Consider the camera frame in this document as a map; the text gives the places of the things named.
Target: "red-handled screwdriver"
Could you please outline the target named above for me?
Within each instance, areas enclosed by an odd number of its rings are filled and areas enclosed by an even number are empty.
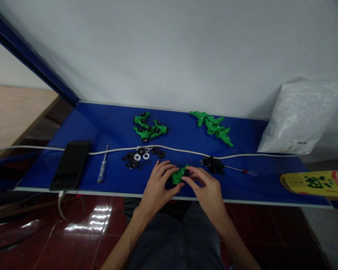
[[[252,172],[252,171],[241,170],[241,169],[233,168],[233,167],[230,167],[230,166],[226,166],[226,167],[227,167],[227,168],[234,169],[234,170],[237,170],[237,171],[241,171],[242,173],[245,173],[245,174],[248,174],[248,175],[251,175],[251,176],[257,176],[257,173]]]

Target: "forearm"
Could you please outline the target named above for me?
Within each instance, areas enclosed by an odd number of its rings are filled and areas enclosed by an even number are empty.
[[[133,218],[105,260],[101,270],[121,269],[149,222],[150,217],[143,214],[141,209],[137,207],[134,210]]]
[[[240,238],[232,220],[226,216],[214,224],[223,238],[230,256],[238,270],[260,269],[258,263]]]

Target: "wooden panel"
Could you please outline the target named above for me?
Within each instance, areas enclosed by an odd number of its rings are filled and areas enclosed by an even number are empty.
[[[52,90],[0,85],[0,148],[18,143],[58,100]]]

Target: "hand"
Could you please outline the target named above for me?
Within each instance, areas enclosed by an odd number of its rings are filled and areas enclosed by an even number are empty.
[[[219,230],[218,227],[222,224],[221,221],[229,218],[223,202],[219,181],[211,177],[203,168],[189,166],[187,169],[191,172],[190,176],[183,176],[181,179],[192,187],[203,211]]]
[[[179,168],[173,164],[169,164],[169,162],[167,160],[162,163],[159,163],[159,161],[155,163],[144,190],[143,198],[138,206],[141,213],[149,220],[184,186],[184,183],[179,183],[170,190],[165,189],[165,183],[170,175],[179,170]]]

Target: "left hand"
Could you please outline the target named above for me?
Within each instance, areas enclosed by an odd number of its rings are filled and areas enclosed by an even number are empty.
[[[137,208],[142,214],[149,218],[149,220],[184,186],[184,183],[179,183],[170,190],[165,189],[165,183],[170,175],[179,170],[179,168],[173,164],[169,164],[169,162],[170,161],[167,160],[162,163],[159,163],[159,161],[155,163],[143,198]]]

